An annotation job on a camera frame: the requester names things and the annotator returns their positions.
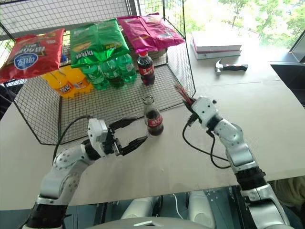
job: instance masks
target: orange soda bottle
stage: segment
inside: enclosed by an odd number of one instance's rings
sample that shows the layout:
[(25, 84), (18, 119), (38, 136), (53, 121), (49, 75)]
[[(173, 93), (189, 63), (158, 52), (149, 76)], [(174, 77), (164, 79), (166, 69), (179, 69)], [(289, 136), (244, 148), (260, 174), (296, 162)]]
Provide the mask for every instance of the orange soda bottle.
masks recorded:
[(93, 85), (88, 82), (86, 76), (79, 68), (71, 68), (71, 65), (61, 67), (59, 71), (66, 75), (68, 81), (74, 86), (77, 92), (89, 93)]
[(53, 88), (60, 96), (64, 98), (74, 98), (74, 94), (77, 92), (76, 89), (68, 81), (66, 76), (59, 70), (46, 73), (41, 77), (48, 81), (50, 87)]

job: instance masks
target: white book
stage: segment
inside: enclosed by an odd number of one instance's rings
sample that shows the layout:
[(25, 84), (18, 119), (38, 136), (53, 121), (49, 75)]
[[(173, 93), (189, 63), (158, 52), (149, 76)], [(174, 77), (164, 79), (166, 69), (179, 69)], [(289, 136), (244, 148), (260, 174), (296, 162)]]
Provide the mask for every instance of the white book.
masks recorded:
[(203, 31), (192, 33), (192, 41), (196, 52), (223, 52), (237, 51), (242, 47), (240, 39), (231, 33), (224, 35), (212, 35)]
[(240, 53), (242, 52), (241, 50), (237, 50), (237, 51), (225, 51), (225, 52), (197, 53), (192, 41), (191, 41), (191, 47), (197, 60), (222, 58), (229, 56), (240, 56)]

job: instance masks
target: pink chip bag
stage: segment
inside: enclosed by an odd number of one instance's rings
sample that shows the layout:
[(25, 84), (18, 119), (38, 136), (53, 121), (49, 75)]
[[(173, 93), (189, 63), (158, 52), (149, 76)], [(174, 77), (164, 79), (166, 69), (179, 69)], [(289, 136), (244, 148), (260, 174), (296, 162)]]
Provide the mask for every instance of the pink chip bag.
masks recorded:
[(181, 36), (165, 23), (159, 13), (144, 17), (119, 17), (118, 21), (136, 53), (159, 51), (184, 42)]

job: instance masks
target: green soda bottle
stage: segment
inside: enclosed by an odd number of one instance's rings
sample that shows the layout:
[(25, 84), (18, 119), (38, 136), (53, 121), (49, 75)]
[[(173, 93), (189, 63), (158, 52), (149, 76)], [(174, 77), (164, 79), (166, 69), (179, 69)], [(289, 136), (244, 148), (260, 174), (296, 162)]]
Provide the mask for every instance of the green soda bottle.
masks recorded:
[(134, 82), (138, 75), (134, 69), (132, 57), (129, 54), (119, 56), (116, 63), (125, 82)]
[(112, 87), (122, 87), (124, 80), (114, 60), (101, 64), (101, 69)]
[(97, 90), (103, 90), (107, 88), (108, 82), (99, 66), (86, 66), (81, 68), (82, 73), (88, 78)]

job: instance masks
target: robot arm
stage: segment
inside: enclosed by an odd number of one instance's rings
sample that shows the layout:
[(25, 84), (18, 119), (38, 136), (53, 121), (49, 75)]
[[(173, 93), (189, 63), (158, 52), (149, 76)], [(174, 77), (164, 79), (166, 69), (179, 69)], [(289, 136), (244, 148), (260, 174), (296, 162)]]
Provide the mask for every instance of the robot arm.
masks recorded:
[(89, 139), (59, 153), (50, 172), (43, 178), (40, 194), (23, 229), (61, 229), (66, 209), (79, 184), (81, 174), (94, 161), (107, 154), (126, 155), (139, 147), (147, 136), (133, 140), (122, 148), (114, 131), (125, 127), (135, 118), (125, 118), (107, 128), (103, 120), (89, 120)]
[(241, 186), (241, 195), (257, 228), (265, 229), (272, 225), (291, 228), (271, 186), (264, 179), (265, 173), (244, 142), (242, 129), (219, 116), (214, 103), (201, 96), (191, 105), (191, 110), (197, 114), (202, 127), (213, 131), (225, 146), (230, 166)]

